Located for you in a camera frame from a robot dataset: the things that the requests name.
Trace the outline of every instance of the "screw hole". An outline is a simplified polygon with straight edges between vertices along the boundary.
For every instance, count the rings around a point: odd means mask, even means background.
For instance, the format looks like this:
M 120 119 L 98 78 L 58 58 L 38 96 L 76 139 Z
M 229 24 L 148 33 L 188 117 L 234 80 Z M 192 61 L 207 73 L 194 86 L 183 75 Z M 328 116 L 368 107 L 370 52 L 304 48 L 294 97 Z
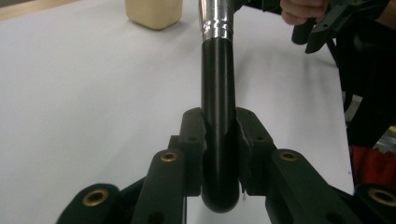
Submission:
M 174 152 L 165 152 L 161 155 L 162 161 L 175 161 L 177 159 L 177 154 Z
M 282 160 L 284 160 L 284 161 L 297 161 L 298 160 L 297 154 L 292 151 L 281 152 L 280 158 L 282 158 Z
M 382 189 L 369 189 L 369 195 L 372 199 L 378 203 L 384 205 L 395 207 L 396 206 L 396 196 Z
M 148 216 L 148 224 L 161 224 L 164 220 L 163 213 L 160 212 L 151 213 Z
M 108 197 L 107 189 L 95 189 L 85 195 L 82 203 L 85 206 L 93 207 L 104 202 Z

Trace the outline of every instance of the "black tube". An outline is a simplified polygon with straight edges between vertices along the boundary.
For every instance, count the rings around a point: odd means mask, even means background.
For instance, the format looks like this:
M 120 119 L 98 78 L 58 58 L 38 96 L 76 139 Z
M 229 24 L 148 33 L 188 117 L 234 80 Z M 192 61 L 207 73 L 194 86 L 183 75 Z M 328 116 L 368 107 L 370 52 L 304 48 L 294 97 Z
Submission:
M 202 45 L 202 113 L 207 143 L 202 197 L 209 209 L 224 213 L 239 199 L 233 43 L 225 38 Z
M 304 24 L 294 26 L 291 40 L 294 44 L 304 45 L 308 43 L 308 37 L 316 23 L 315 18 L 309 18 Z

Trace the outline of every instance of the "finger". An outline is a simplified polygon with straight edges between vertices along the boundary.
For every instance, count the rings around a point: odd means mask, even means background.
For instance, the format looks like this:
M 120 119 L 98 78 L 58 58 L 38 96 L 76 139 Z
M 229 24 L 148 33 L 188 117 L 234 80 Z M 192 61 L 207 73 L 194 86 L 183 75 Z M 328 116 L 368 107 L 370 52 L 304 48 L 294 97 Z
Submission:
M 307 7 L 293 4 L 290 0 L 280 1 L 280 7 L 289 14 L 302 18 L 318 18 L 325 13 L 325 7 Z
M 282 11 L 282 19 L 289 25 L 301 25 L 306 22 L 307 18 L 296 17 L 287 11 Z

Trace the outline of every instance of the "white surface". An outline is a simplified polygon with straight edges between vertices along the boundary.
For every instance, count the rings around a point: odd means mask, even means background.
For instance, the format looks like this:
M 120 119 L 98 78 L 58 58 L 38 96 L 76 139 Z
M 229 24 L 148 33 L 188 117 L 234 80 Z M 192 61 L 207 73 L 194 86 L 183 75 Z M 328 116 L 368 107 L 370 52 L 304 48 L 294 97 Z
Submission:
M 160 32 L 128 21 L 122 0 L 86 0 L 0 22 L 0 223 L 54 223 L 95 183 L 124 189 L 200 106 L 198 2 Z M 326 48 L 305 55 L 279 16 L 234 18 L 237 105 L 279 148 L 303 153 L 353 191 L 338 72 Z M 189 199 L 188 223 L 269 223 L 264 198 L 227 214 Z

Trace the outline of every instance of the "cream plastic bottle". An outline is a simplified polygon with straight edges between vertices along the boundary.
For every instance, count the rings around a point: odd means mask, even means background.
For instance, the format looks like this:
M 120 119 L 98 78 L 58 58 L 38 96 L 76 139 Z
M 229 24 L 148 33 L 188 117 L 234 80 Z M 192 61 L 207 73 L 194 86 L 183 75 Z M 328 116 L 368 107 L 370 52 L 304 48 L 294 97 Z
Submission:
M 181 18 L 183 0 L 125 0 L 131 21 L 153 30 L 162 30 Z

